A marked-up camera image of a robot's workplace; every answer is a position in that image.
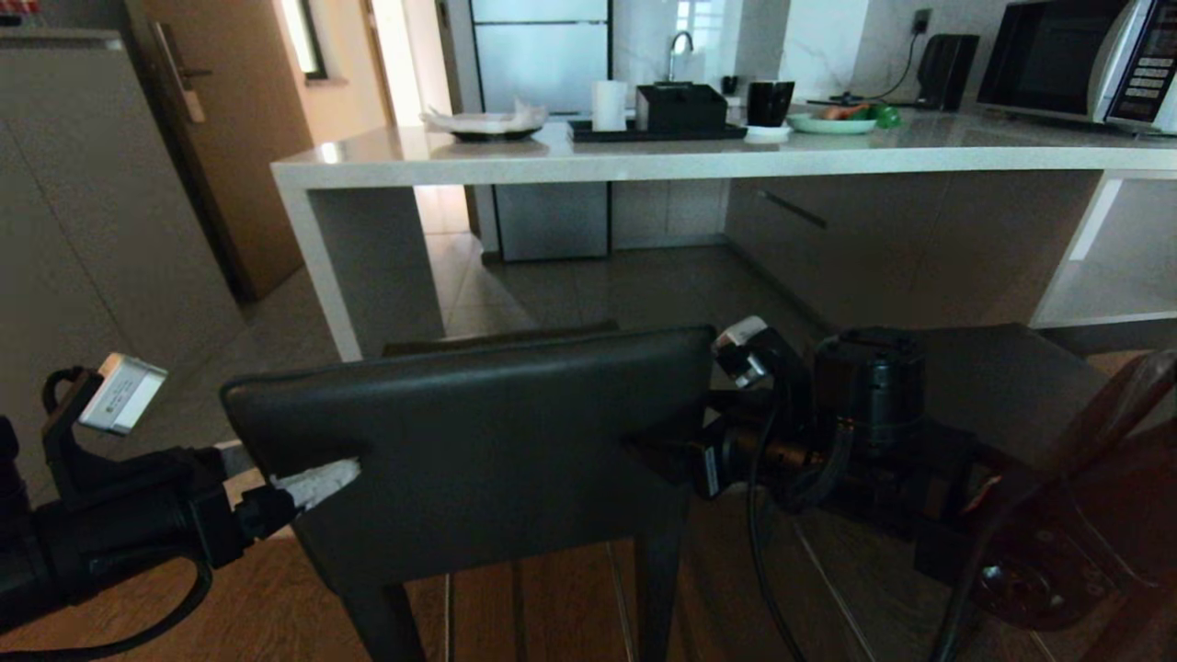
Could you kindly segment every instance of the wooden door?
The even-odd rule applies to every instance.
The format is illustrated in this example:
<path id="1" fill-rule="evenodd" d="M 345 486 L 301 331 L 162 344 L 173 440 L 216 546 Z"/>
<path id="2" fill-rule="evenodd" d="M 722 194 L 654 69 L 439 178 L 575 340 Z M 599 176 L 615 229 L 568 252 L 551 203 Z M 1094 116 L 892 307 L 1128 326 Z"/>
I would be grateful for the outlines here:
<path id="1" fill-rule="evenodd" d="M 262 298 L 302 265 L 270 164 L 313 146 L 275 6 L 127 0 L 127 8 L 244 294 Z M 195 75 L 175 75 L 164 26 L 172 59 Z"/>

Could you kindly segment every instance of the white countertop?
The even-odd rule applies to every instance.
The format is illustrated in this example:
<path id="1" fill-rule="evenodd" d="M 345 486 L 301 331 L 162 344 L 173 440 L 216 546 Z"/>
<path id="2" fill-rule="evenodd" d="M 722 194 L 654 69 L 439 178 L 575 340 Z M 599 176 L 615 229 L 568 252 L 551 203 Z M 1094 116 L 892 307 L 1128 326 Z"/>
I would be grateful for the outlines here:
<path id="1" fill-rule="evenodd" d="M 743 140 L 572 143 L 550 123 L 518 143 L 460 143 L 423 127 L 379 128 L 273 164 L 282 186 L 525 184 L 976 170 L 1177 171 L 1177 139 L 1133 139 L 1076 125 L 973 113 L 902 111 L 904 125 L 866 135 L 793 133 Z"/>

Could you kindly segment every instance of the tiled floor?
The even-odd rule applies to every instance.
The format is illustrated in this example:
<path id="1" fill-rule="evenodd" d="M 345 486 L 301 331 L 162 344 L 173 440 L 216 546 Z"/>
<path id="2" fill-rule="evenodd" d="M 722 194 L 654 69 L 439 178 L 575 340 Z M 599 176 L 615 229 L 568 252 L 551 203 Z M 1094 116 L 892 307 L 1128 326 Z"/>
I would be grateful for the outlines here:
<path id="1" fill-rule="evenodd" d="M 817 332 L 789 302 L 723 246 L 619 252 L 605 260 L 484 266 L 468 233 L 426 237 L 447 336 L 564 327 L 616 319 L 623 329 L 759 315 L 798 347 Z M 246 330 L 188 375 L 169 379 L 126 438 L 91 448 L 125 458 L 233 438 L 218 389 L 237 375 L 338 360 L 310 277 L 299 271 L 245 311 Z M 34 501 L 52 498 L 48 474 L 27 476 Z"/>

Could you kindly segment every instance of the microwave door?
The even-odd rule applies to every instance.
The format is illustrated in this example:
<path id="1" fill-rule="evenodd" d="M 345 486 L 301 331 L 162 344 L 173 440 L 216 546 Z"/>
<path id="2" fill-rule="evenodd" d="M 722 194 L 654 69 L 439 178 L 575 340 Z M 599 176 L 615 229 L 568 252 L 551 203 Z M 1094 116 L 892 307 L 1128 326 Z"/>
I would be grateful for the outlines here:
<path id="1" fill-rule="evenodd" d="M 1106 119 L 1151 5 L 1152 0 L 1132 0 L 1108 29 L 1088 81 L 1088 119 L 1091 121 L 1103 123 Z"/>
<path id="2" fill-rule="evenodd" d="M 1113 24 L 1131 5 L 1136 0 L 1009 5 L 978 100 L 1016 112 L 1090 121 L 1091 72 L 1098 68 Z"/>

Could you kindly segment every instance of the paper towel roll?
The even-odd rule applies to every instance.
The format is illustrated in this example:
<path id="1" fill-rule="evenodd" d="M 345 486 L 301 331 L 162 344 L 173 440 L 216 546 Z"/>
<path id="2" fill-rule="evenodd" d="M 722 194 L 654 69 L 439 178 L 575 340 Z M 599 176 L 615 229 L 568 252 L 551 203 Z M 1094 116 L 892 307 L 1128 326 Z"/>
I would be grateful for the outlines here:
<path id="1" fill-rule="evenodd" d="M 621 80 L 592 84 L 592 130 L 625 131 L 625 91 Z"/>

